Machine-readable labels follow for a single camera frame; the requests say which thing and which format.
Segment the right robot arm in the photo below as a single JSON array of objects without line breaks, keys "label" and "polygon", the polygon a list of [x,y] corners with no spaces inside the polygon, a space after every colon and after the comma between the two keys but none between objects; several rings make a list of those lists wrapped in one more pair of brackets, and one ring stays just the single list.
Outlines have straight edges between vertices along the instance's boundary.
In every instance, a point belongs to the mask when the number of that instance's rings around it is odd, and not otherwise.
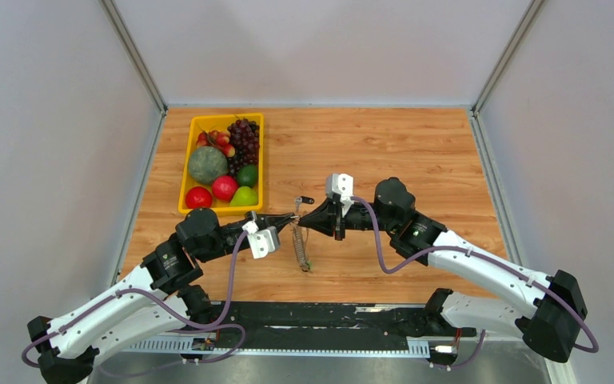
[{"label": "right robot arm", "polygon": [[425,325],[435,334],[475,328],[520,338],[548,360],[566,363],[574,350],[598,351],[580,284],[564,270],[550,275],[509,262],[463,239],[415,207],[396,177],[379,182],[372,202],[353,193],[353,177],[332,174],[325,200],[298,224],[342,240],[347,230],[371,230],[378,264],[394,274],[418,262],[460,276],[494,294],[476,298],[438,289],[427,301]]}]

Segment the key with black tag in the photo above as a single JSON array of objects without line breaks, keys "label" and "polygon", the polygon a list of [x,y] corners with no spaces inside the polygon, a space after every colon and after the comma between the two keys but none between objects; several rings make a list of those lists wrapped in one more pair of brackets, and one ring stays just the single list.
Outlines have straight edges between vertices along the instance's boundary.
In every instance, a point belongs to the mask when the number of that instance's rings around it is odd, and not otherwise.
[{"label": "key with black tag", "polygon": [[300,208],[302,205],[312,205],[315,203],[315,200],[311,197],[307,196],[298,196],[294,199],[295,210],[294,212],[299,214]]}]

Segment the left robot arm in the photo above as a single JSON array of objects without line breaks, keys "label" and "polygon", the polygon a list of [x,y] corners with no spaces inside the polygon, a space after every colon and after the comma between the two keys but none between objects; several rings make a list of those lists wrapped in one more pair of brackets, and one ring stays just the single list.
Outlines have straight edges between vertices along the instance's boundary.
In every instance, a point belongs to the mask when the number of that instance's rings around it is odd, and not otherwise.
[{"label": "left robot arm", "polygon": [[21,359],[47,383],[79,383],[108,357],[164,332],[208,333],[224,327],[231,299],[213,316],[207,293],[193,281],[200,265],[231,256],[227,292],[242,250],[263,258],[280,246],[293,213],[257,214],[220,224],[210,208],[191,210],[173,234],[123,279],[85,305],[57,318],[38,316],[28,325],[30,344]]}]

